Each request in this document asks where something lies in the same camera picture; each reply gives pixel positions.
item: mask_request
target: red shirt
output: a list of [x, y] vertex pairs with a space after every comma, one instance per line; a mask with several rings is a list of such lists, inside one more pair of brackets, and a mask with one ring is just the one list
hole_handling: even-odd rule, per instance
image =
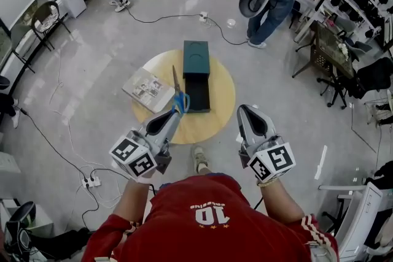
[[314, 217], [283, 225], [252, 209], [229, 176], [194, 176], [162, 188], [146, 221], [125, 242], [130, 222], [112, 214], [90, 238], [82, 262], [311, 261], [309, 242], [332, 247]]

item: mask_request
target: sleeve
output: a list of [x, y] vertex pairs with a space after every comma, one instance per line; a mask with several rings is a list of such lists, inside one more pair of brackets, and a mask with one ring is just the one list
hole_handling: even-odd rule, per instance
[[300, 221], [287, 225], [305, 244], [311, 252], [311, 261], [338, 261], [338, 246], [336, 239], [329, 233], [319, 229], [314, 215], [304, 216]]
[[123, 233], [132, 225], [124, 218], [112, 214], [90, 237], [82, 262], [95, 262], [95, 258], [111, 257], [113, 249], [120, 243]]

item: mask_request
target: shoe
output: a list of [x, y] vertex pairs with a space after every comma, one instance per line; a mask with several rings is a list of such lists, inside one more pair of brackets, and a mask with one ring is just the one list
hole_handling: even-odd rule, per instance
[[255, 48], [258, 48], [258, 49], [264, 49], [264, 48], [266, 48], [266, 43], [264, 43], [264, 42], [262, 42], [262, 43], [260, 43], [260, 44], [258, 44], [258, 45], [255, 45], [255, 44], [253, 44], [252, 42], [250, 42], [250, 41], [248, 41], [248, 44], [251, 46], [251, 47], [255, 47]]
[[115, 11], [116, 11], [116, 12], [120, 12], [120, 11], [122, 11], [123, 9], [125, 9], [126, 7], [128, 7], [130, 4], [131, 4], [131, 2], [130, 2], [129, 0], [127, 0], [127, 1], [124, 2], [123, 4], [119, 4], [119, 5], [116, 7]]
[[200, 146], [195, 146], [191, 148], [192, 160], [194, 160], [194, 170], [198, 174], [198, 165], [205, 164], [209, 167], [208, 159], [204, 155], [203, 148]]
[[12, 124], [14, 125], [14, 129], [18, 128], [19, 116], [20, 116], [20, 110], [16, 110], [15, 116], [11, 117]]

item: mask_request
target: concrete floor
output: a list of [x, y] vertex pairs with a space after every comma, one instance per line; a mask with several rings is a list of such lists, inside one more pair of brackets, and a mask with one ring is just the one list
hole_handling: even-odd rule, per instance
[[[332, 97], [331, 92], [319, 96], [324, 86], [316, 82], [318, 72], [308, 69], [291, 78], [308, 60], [309, 50], [295, 53], [297, 44], [293, 41], [294, 31], [288, 29], [289, 20], [267, 40], [267, 49], [258, 50], [247, 44], [226, 43], [217, 27], [202, 25], [198, 17], [143, 24], [133, 20], [126, 11], [115, 13], [107, 2], [95, 0], [78, 19], [68, 20], [66, 24], [72, 36], [60, 26], [51, 38], [57, 50], [41, 51], [33, 64], [36, 74], [26, 71], [14, 93], [56, 149], [78, 167], [86, 165], [86, 161], [111, 166], [109, 149], [132, 126], [138, 126], [131, 98], [122, 91], [123, 84], [135, 70], [161, 52], [181, 49], [184, 40], [207, 40], [210, 54], [218, 58], [233, 77], [236, 108], [240, 104], [257, 104], [272, 118], [284, 140], [290, 142], [297, 166], [282, 177], [282, 181], [305, 212], [317, 214], [323, 204], [324, 209], [335, 208], [335, 196], [319, 191], [320, 184], [354, 184], [354, 178], [359, 184], [362, 176], [375, 168], [376, 153], [351, 131], [351, 109], [341, 110], [340, 99], [328, 108], [326, 103]], [[227, 39], [246, 40], [247, 19], [238, 10], [238, 0], [133, 2], [131, 12], [142, 20], [207, 11], [221, 25]], [[227, 27], [230, 18], [236, 21], [234, 28]], [[363, 60], [365, 64], [371, 62], [372, 58]], [[365, 99], [375, 98], [378, 98], [377, 93], [369, 92], [363, 100], [347, 100], [354, 104], [354, 129], [377, 150], [379, 129], [367, 125], [363, 106]], [[49, 147], [28, 117], [21, 116], [17, 129], [12, 128], [11, 120], [6, 117], [1, 129], [4, 132], [2, 150], [15, 157], [23, 173], [2, 175], [3, 193], [41, 204], [55, 222], [55, 232], [62, 233], [80, 185], [78, 172]], [[234, 113], [223, 130], [201, 145], [211, 160], [211, 169], [233, 176], [254, 206], [260, 192], [251, 171], [241, 168], [237, 154], [239, 144], [235, 142], [237, 133]], [[383, 127], [379, 166], [390, 160], [390, 144], [389, 127]], [[328, 148], [326, 160], [320, 179], [315, 180], [324, 145]], [[173, 161], [166, 174], [155, 174], [157, 188], [161, 183], [191, 174], [190, 146], [174, 145], [171, 153]], [[82, 170], [90, 173], [88, 166]], [[99, 177], [103, 185], [95, 195], [98, 197], [99, 193], [107, 201], [119, 195], [117, 180], [120, 191], [125, 185], [123, 178], [106, 171], [99, 172]], [[115, 203], [98, 199], [106, 207]], [[70, 227], [82, 227], [82, 213], [95, 207], [94, 200], [80, 189]], [[96, 212], [87, 213], [87, 226], [99, 227], [111, 212], [112, 209], [100, 206]]]

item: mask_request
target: round table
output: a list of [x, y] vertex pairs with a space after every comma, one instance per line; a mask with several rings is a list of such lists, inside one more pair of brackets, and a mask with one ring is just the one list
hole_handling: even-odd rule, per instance
[[[229, 121], [235, 108], [235, 86], [232, 77], [225, 67], [214, 57], [210, 56], [209, 95], [210, 112], [185, 114], [171, 143], [192, 144], [213, 137]], [[174, 86], [172, 65], [176, 69], [180, 88], [185, 92], [183, 80], [183, 51], [170, 50], [149, 60], [143, 68], [156, 77]], [[170, 109], [172, 101], [165, 107]], [[132, 100], [132, 109], [139, 122], [153, 115], [151, 111]]]

